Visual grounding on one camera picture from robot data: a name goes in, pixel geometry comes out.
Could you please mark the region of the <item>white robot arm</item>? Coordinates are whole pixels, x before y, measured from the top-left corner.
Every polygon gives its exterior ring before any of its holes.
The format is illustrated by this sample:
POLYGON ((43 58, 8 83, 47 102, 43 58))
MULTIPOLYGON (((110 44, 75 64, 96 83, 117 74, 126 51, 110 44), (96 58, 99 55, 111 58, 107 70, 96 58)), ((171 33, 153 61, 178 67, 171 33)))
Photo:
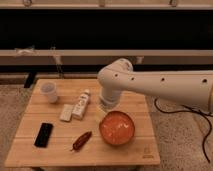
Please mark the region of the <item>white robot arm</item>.
POLYGON ((210 70, 135 72, 132 63, 121 58, 102 68, 97 79, 102 86, 100 103, 108 109, 119 103, 123 91, 131 91, 213 112, 210 70))

